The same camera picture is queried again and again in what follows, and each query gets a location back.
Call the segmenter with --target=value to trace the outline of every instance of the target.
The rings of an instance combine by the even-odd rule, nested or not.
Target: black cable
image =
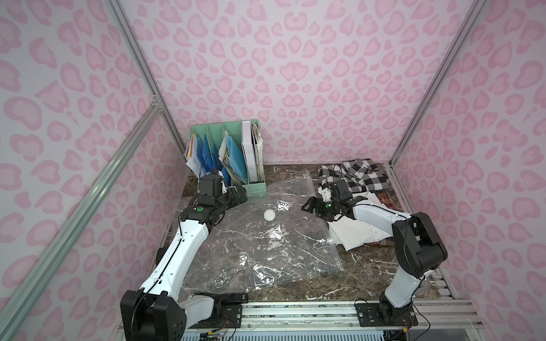
[[[357,298],[356,300],[354,300],[354,304],[353,304],[353,305],[354,305],[354,309],[357,308],[357,301],[364,301],[364,302],[366,302],[367,304],[369,304],[367,300],[365,300],[365,299],[359,297],[359,298]]]
[[[203,166],[204,166],[204,164],[206,163],[206,160],[207,160],[207,158],[209,157],[209,155],[214,156],[214,154],[213,154],[212,152],[210,152],[210,153],[208,153],[208,154],[206,155],[206,157],[203,159],[203,163],[201,164],[201,169],[199,170],[199,178],[201,178],[201,171],[203,170]]]
[[[229,321],[228,321],[228,328],[225,329],[224,335],[222,335],[221,339],[225,337],[225,335],[228,333],[228,330],[229,330]]]
[[[381,207],[379,205],[373,205],[373,204],[359,204],[359,205],[354,205],[353,207],[357,207],[357,206],[370,206],[370,207],[377,207],[377,208],[380,208],[384,211],[387,211],[389,213],[393,213],[393,214],[398,214],[398,211],[395,211],[395,210],[391,210],[390,208],[385,208],[385,207]]]
[[[169,258],[169,260],[167,261],[167,264],[165,264],[165,266],[163,267],[163,270],[161,271],[161,273],[159,274],[159,277],[157,278],[157,280],[154,282],[154,284],[148,289],[147,292],[144,293],[144,295],[140,296],[138,302],[135,304],[135,307],[133,309],[133,316],[131,317],[131,326],[130,326],[130,331],[131,331],[131,338],[133,337],[133,324],[134,324],[134,319],[135,319],[135,316],[137,314],[137,310],[138,310],[138,307],[140,306],[141,302],[144,300],[144,298],[148,295],[148,293],[150,291],[152,291],[153,287],[156,286],[156,284],[158,282],[161,281],[161,276],[163,276],[165,270],[167,269],[167,266],[169,265],[171,259],[173,259],[173,256],[176,254],[176,250],[178,250],[178,247],[180,246],[180,243],[182,242],[182,236],[180,237],[180,240],[178,240],[178,245],[176,246],[176,248],[174,249],[174,252],[171,254],[171,257]]]
[[[151,288],[148,290],[148,292],[150,292],[153,289],[153,287],[156,286],[157,282],[159,282],[159,280],[157,280],[151,286]],[[133,324],[134,324],[135,316],[137,314],[138,307],[140,306],[141,302],[144,301],[144,298],[146,297],[146,295],[148,295],[148,292],[145,292],[144,295],[140,296],[139,300],[137,301],[137,303],[135,304],[135,307],[133,309],[133,315],[131,316],[131,327],[130,327],[131,338],[133,338]]]
[[[182,213],[178,216],[178,230],[180,231],[180,237],[182,237]]]
[[[237,325],[235,324],[235,322],[233,322],[233,325],[235,326],[235,329],[233,330],[233,334],[229,337],[228,341],[232,341],[233,335],[235,335],[235,332],[237,331]]]
[[[413,341],[417,341],[418,338],[420,338],[421,336],[423,336],[424,333],[426,333],[427,331],[429,331],[430,329],[430,321],[429,319],[427,319],[425,316],[423,316],[423,314],[421,314],[421,312],[419,311],[419,309],[417,309],[417,307],[412,303],[411,304],[413,306],[413,309],[417,310],[417,312],[419,313],[419,315],[421,315],[421,317],[423,317],[423,319],[426,320],[426,322],[429,324],[429,327],[424,331],[422,332],[421,334],[419,334],[416,338],[413,339]]]
[[[224,317],[225,317],[225,315],[222,315],[222,316],[220,316],[218,319],[216,319],[214,321],[202,320],[202,321],[199,321],[199,324],[206,324],[206,326],[204,326],[206,328],[217,328],[219,326],[219,324],[222,322]]]

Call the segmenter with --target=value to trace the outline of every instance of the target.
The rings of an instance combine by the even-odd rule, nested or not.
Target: folded clothes
[[[340,165],[323,165],[318,170],[321,188],[327,183],[344,180],[352,193],[389,188],[387,177],[370,159],[342,162]]]
[[[353,193],[353,197],[355,196],[364,196],[374,204],[386,208],[373,193]],[[334,244],[343,244],[345,251],[349,251],[365,243],[378,242],[390,237],[387,232],[378,227],[348,217],[341,217],[341,219],[336,222],[328,222],[328,226],[330,227],[332,242]]]

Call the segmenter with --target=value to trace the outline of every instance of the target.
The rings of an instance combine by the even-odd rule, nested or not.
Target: mounting plate
[[[231,320],[235,326],[232,325],[230,322],[228,328],[241,328],[241,315],[242,315],[242,305],[240,304],[229,304],[226,306],[222,306],[220,310],[220,316],[225,315],[228,317],[229,320]],[[206,320],[202,320],[191,326],[191,329],[201,329],[201,328],[212,328],[212,327],[218,327],[222,328],[223,324],[218,323],[218,319],[216,318],[208,318]]]
[[[413,311],[413,307],[410,307],[407,314],[403,314],[400,317],[394,319],[390,324],[384,324],[378,315],[379,303],[358,303],[355,304],[357,309],[358,322],[360,327],[384,327],[384,326],[401,326],[401,327],[415,327],[419,324],[417,316]]]

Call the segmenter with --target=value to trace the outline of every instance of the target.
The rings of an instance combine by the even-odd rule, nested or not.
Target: aluminum frame
[[[127,14],[125,13],[125,9],[123,8],[119,0],[104,0],[104,2],[110,10],[112,19],[114,19],[114,21],[116,22],[117,28],[120,30],[120,33],[123,36],[123,40],[125,41],[131,55],[133,56],[133,59],[136,62],[136,67],[140,70],[140,73],[143,76],[149,93],[154,97],[154,100],[157,102],[158,106],[162,108],[161,114],[167,122],[169,131],[173,136],[173,139],[175,140],[180,153],[184,155],[184,152],[186,151],[186,145],[184,144],[184,141],[178,133],[178,129],[176,129],[173,117],[169,113],[167,107],[164,105],[165,101],[163,100],[161,92],[159,91],[159,87],[157,86],[157,83],[153,78],[151,69],[146,63],[146,58],[144,57],[142,49],[138,44],[137,38],[133,33],[129,20],[127,19]]]
[[[0,340],[11,340],[28,313],[49,285],[49,282],[87,227],[110,188],[116,182],[135,150],[159,117],[161,107],[153,103],[136,127],[121,144],[93,187],[63,225],[55,239],[40,256],[23,283],[11,296],[0,315]]]
[[[478,21],[480,17],[485,13],[485,8],[487,8],[490,0],[474,0],[472,5],[470,6],[470,10],[466,14],[465,18],[463,19],[463,22],[461,26],[459,27],[459,30],[457,31],[457,34],[455,35],[455,38],[453,39],[448,51],[446,52],[446,56],[442,60],[442,63],[438,67],[438,71],[434,74],[434,77],[432,78],[432,82],[430,83],[429,88],[425,92],[425,96],[423,96],[423,99],[419,103],[419,106],[416,109],[415,115],[413,115],[407,129],[404,131],[404,134],[402,135],[402,138],[400,139],[400,143],[396,147],[393,157],[390,160],[390,164],[394,167],[396,163],[401,159],[405,148],[407,147],[408,143],[410,142],[410,139],[419,126],[419,123],[423,119],[423,117],[426,114],[427,109],[430,106],[430,103],[432,102],[434,96],[442,86],[442,83],[444,79],[446,79],[446,76],[453,65],[455,63],[455,60],[457,56],[459,55],[459,52],[464,47],[465,43],[468,41],[470,36],[472,35],[472,32],[474,32],[475,27],[478,25]]]

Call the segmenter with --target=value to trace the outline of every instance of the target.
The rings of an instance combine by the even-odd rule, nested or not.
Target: mint green file organizer
[[[257,125],[258,128],[260,127],[257,119],[251,119],[250,121]],[[212,142],[217,148],[220,148],[220,145],[222,144],[225,129],[229,133],[229,136],[233,138],[239,149],[242,150],[241,121],[192,125],[189,130],[189,136],[191,137],[192,131],[194,131],[197,137],[200,138],[201,141],[204,141],[207,129],[209,130],[209,136],[212,136]],[[265,182],[254,182],[243,185],[243,187],[246,189],[247,196],[260,196],[267,194]]]

